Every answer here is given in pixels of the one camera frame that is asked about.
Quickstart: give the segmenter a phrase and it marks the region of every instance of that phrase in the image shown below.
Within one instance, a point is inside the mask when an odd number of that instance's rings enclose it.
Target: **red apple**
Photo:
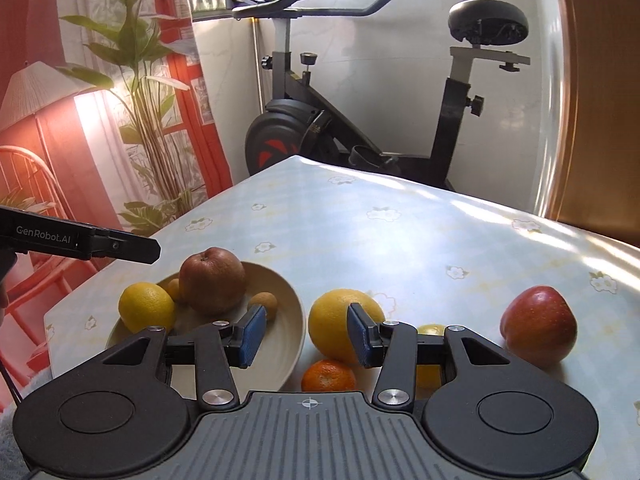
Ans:
[[[539,285],[511,301],[502,314],[500,333],[512,353],[539,368],[548,368],[569,355],[578,324],[560,293]]]
[[[219,247],[189,256],[180,267],[178,282],[183,300],[210,317],[228,312],[246,292],[242,262]]]

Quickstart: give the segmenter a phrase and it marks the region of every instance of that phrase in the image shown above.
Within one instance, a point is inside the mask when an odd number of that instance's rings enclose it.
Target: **exercise bike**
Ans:
[[[471,47],[451,47],[453,57],[446,81],[440,117],[431,156],[384,153],[347,117],[311,86],[310,67],[317,54],[300,55],[306,70],[302,76],[291,70],[291,20],[303,16],[370,16],[391,0],[376,0],[365,9],[320,9],[291,7],[299,0],[230,0],[232,16],[269,18],[275,26],[275,50],[261,65],[273,73],[272,100],[246,134],[244,153],[253,175],[291,155],[356,170],[400,176],[414,182],[453,190],[447,180],[464,111],[480,116],[484,98],[468,97],[473,60],[502,62],[501,69],[519,72],[528,57],[513,52],[483,49],[523,41],[528,33],[525,15],[517,7],[496,0],[468,0],[449,11],[449,30],[458,41]]]

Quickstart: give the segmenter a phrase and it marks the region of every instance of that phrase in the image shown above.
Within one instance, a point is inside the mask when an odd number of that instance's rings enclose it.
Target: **beige bowl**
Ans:
[[[238,388],[240,399],[244,399],[250,390],[276,392],[291,375],[298,362],[306,335],[306,316],[295,291],[287,281],[266,267],[242,262],[247,276],[247,291],[241,304],[222,319],[235,322],[246,312],[246,306],[252,296],[259,292],[270,292],[278,299],[278,313],[275,320],[267,323],[260,349],[253,364],[246,370],[231,368]],[[163,286],[178,274],[172,274],[158,283]],[[175,332],[179,335],[192,328],[211,322],[189,307],[177,307]],[[125,340],[131,332],[118,320],[107,342],[107,348]],[[175,365],[171,386],[187,399],[196,398],[193,365]]]

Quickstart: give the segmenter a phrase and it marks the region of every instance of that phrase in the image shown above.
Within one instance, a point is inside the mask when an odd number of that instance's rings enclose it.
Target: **adjustment knob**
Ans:
[[[519,72],[520,69],[515,66],[513,63],[505,63],[504,65],[500,65],[500,68],[505,72]]]
[[[484,97],[477,95],[473,99],[466,99],[466,105],[471,108],[471,113],[480,117],[484,108]]]
[[[260,66],[265,70],[273,69],[273,56],[264,56],[260,62]]]
[[[300,54],[300,63],[305,66],[315,65],[316,59],[318,59],[318,54],[313,54],[312,52],[303,52]]]

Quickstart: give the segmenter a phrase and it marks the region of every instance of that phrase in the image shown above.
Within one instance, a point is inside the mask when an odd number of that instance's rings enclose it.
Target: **crosshair marking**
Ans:
[[[305,399],[302,402],[299,402],[298,404],[302,404],[306,409],[310,410],[311,408],[316,407],[318,404],[322,404],[322,402],[318,402],[317,400],[309,397],[308,399]]]

